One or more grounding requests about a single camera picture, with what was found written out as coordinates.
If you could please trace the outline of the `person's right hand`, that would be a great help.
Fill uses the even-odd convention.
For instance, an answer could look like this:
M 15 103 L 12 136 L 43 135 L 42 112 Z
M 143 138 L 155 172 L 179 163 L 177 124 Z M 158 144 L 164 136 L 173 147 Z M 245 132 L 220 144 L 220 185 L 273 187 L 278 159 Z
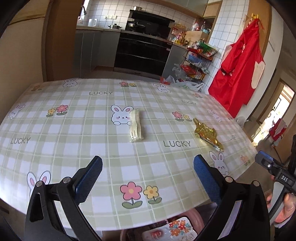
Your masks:
M 286 222 L 295 211 L 295 194 L 275 181 L 273 191 L 267 196 L 267 209 L 270 225 Z

